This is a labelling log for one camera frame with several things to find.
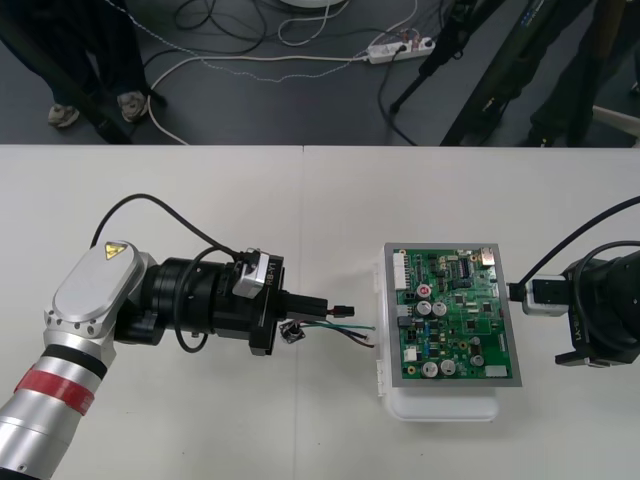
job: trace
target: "white cable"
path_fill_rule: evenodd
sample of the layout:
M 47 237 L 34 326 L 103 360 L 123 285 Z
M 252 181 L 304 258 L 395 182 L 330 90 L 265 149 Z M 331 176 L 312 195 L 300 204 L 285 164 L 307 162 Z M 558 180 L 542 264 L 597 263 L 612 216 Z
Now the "white cable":
M 187 58 L 186 60 L 183 60 L 182 62 L 174 65 L 169 70 L 167 70 L 162 75 L 160 75 L 160 77 L 158 77 L 158 79 L 153 83 L 153 85 L 151 85 L 151 90 L 155 90 L 155 88 L 165 78 L 167 78 L 169 75 L 171 75 L 177 69 L 179 69 L 183 65 L 186 65 L 189 62 L 201 61 L 205 65 L 207 65 L 208 67 L 211 67 L 211 68 L 214 68 L 214 69 L 225 70 L 225 71 L 228 71 L 228 72 L 230 72 L 230 73 L 232 73 L 234 75 L 248 75 L 248 76 L 250 76 L 250 77 L 252 77 L 252 78 L 254 78 L 256 80 L 270 81 L 270 82 L 273 82 L 273 83 L 280 83 L 280 82 L 282 82 L 282 81 L 284 81 L 284 80 L 286 80 L 288 78 L 301 78 L 301 77 L 302 78 L 320 78 L 320 77 L 324 77 L 326 75 L 329 75 L 331 73 L 337 72 L 338 70 L 342 70 L 343 68 L 348 67 L 351 63 L 353 63 L 355 61 L 367 60 L 367 57 L 360 57 L 360 54 L 362 54 L 362 53 L 364 53 L 364 52 L 360 52 L 360 53 L 356 54 L 353 58 L 311 57 L 311 56 L 305 56 L 305 55 L 290 55 L 290 56 L 287 56 L 287 57 L 269 57 L 269 58 L 264 58 L 264 57 L 246 57 L 246 56 Z M 345 64 L 341 65 L 339 67 L 336 67 L 336 68 L 334 68 L 332 70 L 328 70 L 328 71 L 326 71 L 324 73 L 318 74 L 318 75 L 286 75 L 286 76 L 280 78 L 279 80 L 269 80 L 269 79 L 265 80 L 265 79 L 260 79 L 260 78 L 256 77 L 252 73 L 236 72 L 234 70 L 231 70 L 231 69 L 228 69 L 228 68 L 224 68 L 224 67 L 214 67 L 213 65 L 210 65 L 210 64 L 206 63 L 205 60 L 247 60 L 247 61 L 252 61 L 252 62 L 281 62 L 281 61 L 289 61 L 289 60 L 314 60 L 314 61 L 321 61 L 321 62 L 345 62 Z M 151 98 L 150 97 L 147 98 L 147 107 L 149 108 L 149 115 L 151 116 L 151 120 L 153 121 L 153 124 L 156 126 L 156 128 L 158 130 L 160 130 L 166 136 L 174 139 L 176 142 L 181 143 L 182 145 L 189 145 L 183 139 L 181 139 L 177 135 L 174 135 L 173 133 L 171 133 L 170 131 L 165 129 L 162 125 L 160 125 L 158 120 L 156 120 L 155 115 L 153 114 L 153 109 L 151 107 Z
M 329 15 L 329 10 L 331 9 L 331 0 L 328 0 L 327 1 L 327 8 L 325 9 L 324 16 L 322 16 L 322 17 L 290 18 L 289 20 L 285 20 L 278 27 L 278 38 L 280 39 L 280 41 L 282 43 L 284 43 L 285 45 L 287 45 L 289 47 L 300 47 L 302 45 L 306 45 L 307 43 L 309 43 L 314 38 L 317 38 L 318 35 L 320 35 L 322 33 L 322 31 L 324 30 L 324 27 L 327 25 L 327 20 L 329 20 L 330 18 L 336 18 L 338 15 L 340 15 L 342 13 L 342 11 L 345 8 L 347 8 L 347 5 L 349 5 L 349 3 L 351 3 L 351 0 L 347 0 L 344 3 L 344 5 L 340 8 L 340 10 L 338 10 L 336 13 L 334 13 L 333 15 Z M 302 42 L 288 42 L 284 38 L 282 38 L 282 29 L 284 28 L 285 25 L 288 25 L 288 24 L 293 23 L 293 22 L 317 22 L 318 20 L 322 20 L 322 25 L 320 25 L 320 28 L 318 29 L 318 31 L 316 33 L 314 33 L 311 37 L 309 37 L 307 40 L 303 40 Z
M 411 20 L 416 13 L 418 12 L 418 0 L 414 0 L 414 5 L 413 5 L 413 11 L 411 12 L 411 15 L 409 15 L 407 18 L 405 18 L 404 20 L 396 23 L 395 25 L 390 26 L 386 32 L 381 33 L 380 35 L 378 35 L 376 38 L 373 39 L 373 41 L 369 44 L 369 47 L 373 47 L 376 42 L 378 40 L 380 40 L 382 37 L 384 37 L 387 33 L 391 32 L 392 30 L 395 30 L 398 27 L 401 27 L 402 25 L 404 25 L 405 23 L 407 23 L 409 20 Z

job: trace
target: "black cable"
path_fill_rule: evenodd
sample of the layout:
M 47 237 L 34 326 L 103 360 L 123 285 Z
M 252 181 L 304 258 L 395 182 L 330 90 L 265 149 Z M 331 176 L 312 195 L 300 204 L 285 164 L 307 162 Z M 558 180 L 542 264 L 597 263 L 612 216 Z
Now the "black cable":
M 580 263 L 576 265 L 576 269 L 573 274 L 573 300 L 574 300 L 574 305 L 576 309 L 576 314 L 578 315 L 579 318 L 582 319 L 585 325 L 587 325 L 589 329 L 589 333 L 592 334 L 594 337 L 596 337 L 600 342 L 605 344 L 607 347 L 624 352 L 629 350 L 635 350 L 638 347 L 640 347 L 640 341 L 636 340 L 633 343 L 624 343 L 624 342 L 619 342 L 617 340 L 614 340 L 608 337 L 607 335 L 603 334 L 603 332 L 600 330 L 600 327 L 598 327 L 598 325 L 596 325 L 595 323 L 591 323 L 589 321 L 589 315 L 587 314 L 584 308 L 584 305 L 582 303 L 582 296 L 580 292 L 582 272 L 584 272 L 584 269 L 587 266 L 587 264 L 596 255 L 604 252 L 605 250 L 611 250 L 612 248 L 619 248 L 619 247 L 640 247 L 640 241 L 622 240 L 619 242 L 611 242 L 611 243 L 607 243 L 606 245 L 601 245 L 598 248 L 589 252 L 582 260 L 580 260 Z
M 208 10 L 205 12 L 206 16 L 198 23 L 194 24 L 194 25 L 181 25 L 180 22 L 178 22 L 178 17 L 180 16 L 180 13 L 182 12 L 182 10 L 192 4 L 193 2 L 195 2 L 196 0 L 187 0 L 186 2 L 182 3 L 177 9 L 176 11 L 173 13 L 173 23 L 176 26 L 176 28 L 178 30 L 182 30 L 182 31 L 191 31 L 191 30 L 195 30 L 197 28 L 202 27 L 206 22 L 211 22 L 213 25 L 216 26 L 216 28 L 218 28 L 219 30 L 221 30 L 222 32 L 224 32 L 226 35 L 229 35 L 230 37 L 236 38 L 238 40 L 241 41 L 245 41 L 245 42 L 254 42 L 253 45 L 251 45 L 248 48 L 242 49 L 242 50 L 234 50 L 234 51 L 228 51 L 228 50 L 210 50 L 211 53 L 219 53 L 219 54 L 223 54 L 223 55 L 242 55 L 245 53 L 249 53 L 253 50 L 255 50 L 256 48 L 258 48 L 260 45 L 262 45 L 262 43 L 265 41 L 265 39 L 267 38 L 267 31 L 269 29 L 269 26 L 267 24 L 267 19 L 264 16 L 264 13 L 262 13 L 262 10 L 260 9 L 259 5 L 258 5 L 258 0 L 252 0 L 252 4 L 256 10 L 256 12 L 258 13 L 258 16 L 260 17 L 260 22 L 262 24 L 262 33 L 260 33 L 260 36 L 258 37 L 249 37 L 249 36 L 245 36 L 245 35 L 241 35 L 241 34 L 237 34 L 234 32 L 231 32 L 229 30 L 227 30 L 225 27 L 223 27 L 222 25 L 220 25 L 220 23 L 215 19 L 214 17 L 214 9 L 216 6 L 216 2 L 217 0 L 213 0 L 211 2 L 211 4 L 208 5 Z
M 382 80 L 382 83 L 380 84 L 380 89 L 378 90 L 378 108 L 380 109 L 380 113 L 382 114 L 382 118 L 384 118 L 384 120 L 387 123 L 387 125 L 389 125 L 394 132 L 396 132 L 398 135 L 400 135 L 409 145 L 417 147 L 418 144 L 416 142 L 414 142 L 413 140 L 411 140 L 407 135 L 405 135 L 396 126 L 395 122 L 393 121 L 393 117 L 387 112 L 387 110 L 384 108 L 384 105 L 382 104 L 382 93 L 384 92 L 384 87 L 387 85 L 387 82 L 389 81 L 389 75 L 391 74 L 391 67 L 393 66 L 393 62 L 395 61 L 395 59 L 398 56 L 398 54 L 400 52 L 405 51 L 406 49 L 407 48 L 404 45 L 402 45 L 400 48 L 398 48 L 396 53 L 393 54 L 393 58 L 391 59 L 391 62 L 389 62 L 389 66 L 387 67 L 387 71 L 384 74 L 384 79 Z
M 516 284 L 516 289 L 519 290 L 520 292 L 524 292 L 524 288 L 525 288 L 525 285 L 527 284 L 527 282 L 529 280 L 531 280 L 533 278 L 533 276 L 536 273 L 538 273 L 542 267 L 544 267 L 547 263 L 549 263 L 551 261 L 551 259 L 553 259 L 553 257 L 555 257 L 562 250 L 564 250 L 567 247 L 567 245 L 569 245 L 571 242 L 573 242 L 580 235 L 582 235 L 586 231 L 592 229 L 593 227 L 598 225 L 603 220 L 606 220 L 607 218 L 615 215 L 616 213 L 621 212 L 622 210 L 626 210 L 629 207 L 633 207 L 634 205 L 638 205 L 639 203 L 640 203 L 640 196 L 633 197 L 633 198 L 630 198 L 629 200 L 625 200 L 624 202 L 621 202 L 621 203 L 619 203 L 617 205 L 614 205 L 613 207 L 611 207 L 611 208 L 605 210 L 604 212 L 602 212 L 600 215 L 597 215 L 597 216 L 593 217 L 591 220 L 589 220 L 587 223 L 582 225 L 580 228 L 578 228 L 575 232 L 573 232 L 567 238 L 562 240 L 558 245 L 556 245 L 556 247 L 553 250 L 551 250 L 549 253 L 547 253 L 542 258 L 542 260 L 540 260 L 538 263 L 536 263 L 534 265 L 534 267 L 531 270 L 529 270 L 529 272 L 527 272 L 527 274 L 524 277 L 522 277 L 522 280 L 520 280 Z
M 206 250 L 203 250 L 196 258 L 191 260 L 191 263 L 187 265 L 187 268 L 180 275 L 180 281 L 178 282 L 178 288 L 175 291 L 175 295 L 173 297 L 173 329 L 176 332 L 176 338 L 178 339 L 178 343 L 182 347 L 182 349 L 187 353 L 198 353 L 202 350 L 207 343 L 207 339 L 209 335 L 205 334 L 202 341 L 197 347 L 190 347 L 184 341 L 184 337 L 182 336 L 182 330 L 180 330 L 180 326 L 182 325 L 182 312 L 184 310 L 184 300 L 187 296 L 187 282 L 191 277 L 194 269 L 198 266 L 198 264 L 202 261 L 204 257 L 210 255 L 213 252 L 217 252 L 218 247 L 209 247 Z
M 180 215 L 178 212 L 176 212 L 173 208 L 171 208 L 169 205 L 164 203 L 162 200 L 152 195 L 147 195 L 146 193 L 136 193 L 134 195 L 129 195 L 128 197 L 125 197 L 122 200 L 120 200 L 118 203 L 116 203 L 111 208 L 111 210 L 107 212 L 104 218 L 100 221 L 100 224 L 96 229 L 96 233 L 94 233 L 93 239 L 91 240 L 91 248 L 95 247 L 96 244 L 98 243 L 102 230 L 104 229 L 109 219 L 113 216 L 113 214 L 116 213 L 120 209 L 120 207 L 122 207 L 123 205 L 126 205 L 127 203 L 133 200 L 139 200 L 139 199 L 149 200 L 150 202 L 155 203 L 156 205 L 161 207 L 165 212 L 171 215 L 175 220 L 177 220 L 183 227 L 185 227 L 191 233 L 200 237 L 202 240 L 212 245 L 216 249 L 220 250 L 221 252 L 224 252 L 227 255 L 230 255 L 231 257 L 233 257 L 234 260 L 238 260 L 242 257 L 241 253 L 231 250 L 229 247 L 225 247 L 224 245 L 222 245 L 221 243 L 217 242 L 216 240 L 211 238 L 209 235 L 204 233 L 202 230 L 196 228 L 192 223 L 188 222 L 182 215 Z

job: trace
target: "gray metal frame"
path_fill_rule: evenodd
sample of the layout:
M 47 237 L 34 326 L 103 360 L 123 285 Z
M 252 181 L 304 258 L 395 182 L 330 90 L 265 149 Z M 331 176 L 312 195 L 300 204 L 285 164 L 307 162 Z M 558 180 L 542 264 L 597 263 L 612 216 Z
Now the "gray metal frame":
M 504 326 L 507 336 L 507 347 L 509 349 L 509 358 L 511 360 L 511 373 L 513 378 L 491 378 L 477 380 L 438 380 L 438 379 L 416 379 L 407 380 L 402 378 L 402 362 L 400 352 L 400 342 L 398 336 L 398 304 L 396 301 L 396 290 L 393 278 L 393 251 L 397 249 L 404 250 L 478 250 L 482 247 L 490 247 L 493 249 L 493 255 L 496 261 L 496 276 L 498 278 L 498 290 L 500 293 L 500 305 L 504 312 Z M 521 387 L 520 366 L 518 365 L 518 354 L 516 352 L 516 342 L 513 336 L 513 327 L 511 325 L 511 314 L 509 313 L 509 302 L 506 289 L 504 275 L 502 273 L 502 260 L 500 258 L 500 250 L 495 243 L 387 243 L 384 246 L 384 262 L 385 276 L 387 284 L 387 305 L 389 317 L 389 339 L 391 342 L 391 384 L 396 387 Z

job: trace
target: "green wire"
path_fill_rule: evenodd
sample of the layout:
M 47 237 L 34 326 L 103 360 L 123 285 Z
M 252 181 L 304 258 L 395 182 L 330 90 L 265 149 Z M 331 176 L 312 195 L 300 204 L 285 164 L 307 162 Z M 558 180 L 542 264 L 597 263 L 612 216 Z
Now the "green wire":
M 359 329 L 359 330 L 375 330 L 376 327 L 368 327 L 366 325 L 341 325 L 339 323 L 332 323 L 332 324 L 313 324 L 313 325 L 302 325 L 300 328 L 307 328 L 307 327 L 323 327 L 323 328 L 350 328 L 353 330 Z

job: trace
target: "yellow warning label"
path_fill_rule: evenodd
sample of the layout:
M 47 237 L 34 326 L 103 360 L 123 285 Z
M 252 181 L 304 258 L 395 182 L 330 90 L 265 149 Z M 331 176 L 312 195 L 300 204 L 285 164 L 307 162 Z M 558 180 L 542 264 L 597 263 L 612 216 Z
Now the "yellow warning label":
M 116 255 L 124 252 L 127 249 L 127 246 L 122 245 L 121 243 L 107 243 L 104 248 L 107 254 L 107 260 L 111 260 Z

